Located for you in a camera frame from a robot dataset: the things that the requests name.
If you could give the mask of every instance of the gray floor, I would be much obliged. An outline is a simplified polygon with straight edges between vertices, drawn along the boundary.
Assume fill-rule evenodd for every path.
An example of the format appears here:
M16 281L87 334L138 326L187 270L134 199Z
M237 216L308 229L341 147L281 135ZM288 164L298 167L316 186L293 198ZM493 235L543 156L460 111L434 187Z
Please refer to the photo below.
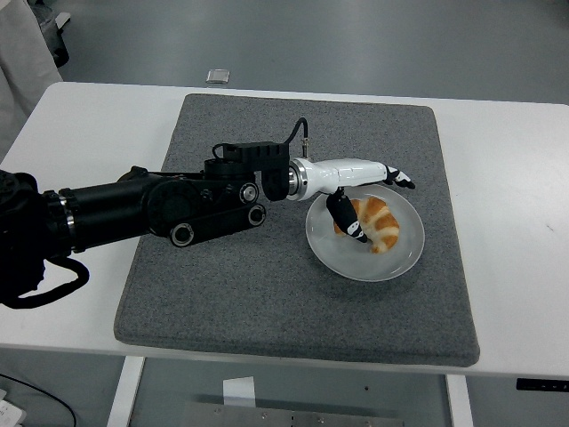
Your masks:
M234 89L569 103L565 0L45 2L72 15L63 33L71 59L60 68L67 81L204 87L210 68L227 68L226 87ZM89 390L94 378L97 390L104 388L94 405L107 410L112 391L105 384L116 383L116 359L18 356L2 350L0 367L64 396L81 385ZM185 369L196 368L187 363ZM77 366L83 376L74 375L69 385L64 367ZM311 375L288 374L297 380ZM205 388L207 371L200 375L194 387ZM353 380L350 372L334 375L340 384ZM277 375L274 380L279 387ZM174 379L170 384L178 387ZM477 426L569 424L566 411L558 410L569 407L565 395L534 399L512 387L508 379L469 380ZM152 397L151 390L141 396ZM338 401L338 389L327 392ZM286 388L278 399L300 403ZM32 414L48 414L57 420L49 425L70 425L65 413L26 402L30 422ZM78 425L104 425L92 407L74 402Z

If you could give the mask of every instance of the small white object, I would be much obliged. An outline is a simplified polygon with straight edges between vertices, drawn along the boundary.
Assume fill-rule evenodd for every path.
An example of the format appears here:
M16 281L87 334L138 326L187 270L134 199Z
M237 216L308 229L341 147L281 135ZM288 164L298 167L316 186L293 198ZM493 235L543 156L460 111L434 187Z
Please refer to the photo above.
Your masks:
M255 407L255 381L252 376L223 380L223 404Z
M71 13L69 12L62 12L57 15L55 18L55 23L57 24L57 28L61 29L68 21L71 19Z
M15 427L26 418L26 411L5 400L0 401L0 427Z
M210 69L207 73L206 83L221 83L226 84L229 81L228 69Z

